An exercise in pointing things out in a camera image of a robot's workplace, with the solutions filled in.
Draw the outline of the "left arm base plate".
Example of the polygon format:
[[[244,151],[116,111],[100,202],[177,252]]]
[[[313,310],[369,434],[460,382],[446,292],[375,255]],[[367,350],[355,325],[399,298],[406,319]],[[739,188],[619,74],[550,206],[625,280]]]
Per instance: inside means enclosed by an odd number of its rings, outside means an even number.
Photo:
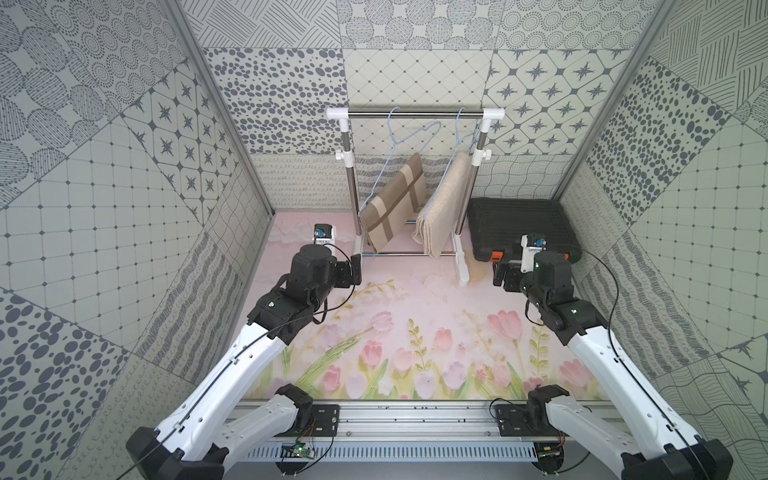
[[[280,437],[335,437],[340,410],[339,404],[313,404],[310,409],[300,409],[292,427]]]

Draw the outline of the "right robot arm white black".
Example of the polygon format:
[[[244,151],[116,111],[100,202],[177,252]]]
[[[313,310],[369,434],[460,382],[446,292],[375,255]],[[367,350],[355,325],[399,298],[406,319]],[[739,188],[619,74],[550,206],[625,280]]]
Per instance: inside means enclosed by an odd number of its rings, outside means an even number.
[[[597,380],[627,432],[581,405],[559,385],[527,394],[530,430],[570,437],[619,479],[726,479],[734,459],[718,439],[706,439],[651,385],[620,346],[610,319],[574,294],[566,255],[524,246],[520,264],[496,261],[496,286],[519,292],[546,327]]]

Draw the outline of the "brown plaid scarf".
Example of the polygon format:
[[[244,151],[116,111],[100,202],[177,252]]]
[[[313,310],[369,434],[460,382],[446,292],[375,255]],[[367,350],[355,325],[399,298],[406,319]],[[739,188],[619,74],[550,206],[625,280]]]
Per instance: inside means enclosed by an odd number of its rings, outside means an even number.
[[[422,158],[415,153],[359,214],[373,251],[382,252],[407,222],[416,217],[426,199]]]

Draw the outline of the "beige wool scarf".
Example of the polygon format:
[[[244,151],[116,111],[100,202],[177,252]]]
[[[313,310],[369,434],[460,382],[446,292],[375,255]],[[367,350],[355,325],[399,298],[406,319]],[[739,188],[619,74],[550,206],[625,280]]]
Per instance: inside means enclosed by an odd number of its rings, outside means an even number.
[[[470,173],[471,159],[458,153],[451,161],[441,183],[419,212],[413,239],[424,253],[439,259],[449,235],[454,231]]]

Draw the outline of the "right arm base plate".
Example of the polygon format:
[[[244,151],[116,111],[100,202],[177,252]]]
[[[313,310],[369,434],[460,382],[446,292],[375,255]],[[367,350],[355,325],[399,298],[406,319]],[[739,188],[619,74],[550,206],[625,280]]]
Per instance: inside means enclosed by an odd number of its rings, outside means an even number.
[[[501,437],[558,437],[564,432],[555,428],[545,412],[531,413],[522,404],[495,403],[490,407]]]

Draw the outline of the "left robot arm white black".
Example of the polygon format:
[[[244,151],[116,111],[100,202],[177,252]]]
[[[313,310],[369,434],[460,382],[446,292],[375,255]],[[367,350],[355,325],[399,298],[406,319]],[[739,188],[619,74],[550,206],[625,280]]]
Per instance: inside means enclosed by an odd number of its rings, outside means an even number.
[[[284,433],[303,433],[313,399],[286,384],[262,407],[229,415],[261,372],[310,324],[330,312],[328,295],[362,282],[358,254],[337,259],[331,244],[307,244],[289,273],[256,302],[232,346],[202,383],[155,428],[129,438],[132,468],[145,479],[221,479],[254,448]]]

